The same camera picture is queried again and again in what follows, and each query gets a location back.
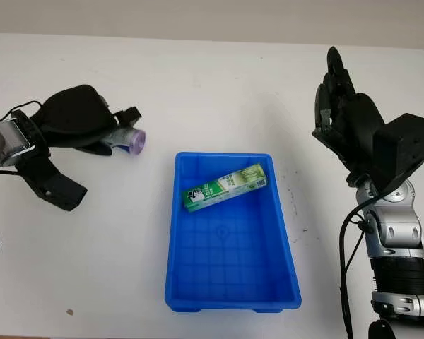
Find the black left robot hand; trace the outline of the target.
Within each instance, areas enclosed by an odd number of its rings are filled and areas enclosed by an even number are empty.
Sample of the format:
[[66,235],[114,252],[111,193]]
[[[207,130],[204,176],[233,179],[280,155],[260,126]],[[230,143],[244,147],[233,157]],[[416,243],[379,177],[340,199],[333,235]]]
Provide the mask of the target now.
[[111,156],[115,148],[141,153],[146,132],[134,127],[140,118],[136,107],[111,112],[94,87],[79,85],[52,95],[30,119],[50,148]]

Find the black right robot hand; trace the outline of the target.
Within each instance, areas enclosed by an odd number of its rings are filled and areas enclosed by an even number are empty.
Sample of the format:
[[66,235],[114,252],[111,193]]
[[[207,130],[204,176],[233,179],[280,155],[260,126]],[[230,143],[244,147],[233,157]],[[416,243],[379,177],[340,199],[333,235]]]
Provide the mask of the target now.
[[330,47],[327,72],[316,91],[312,135],[335,153],[356,177],[372,167],[375,132],[384,120],[372,99],[355,91],[337,48]]

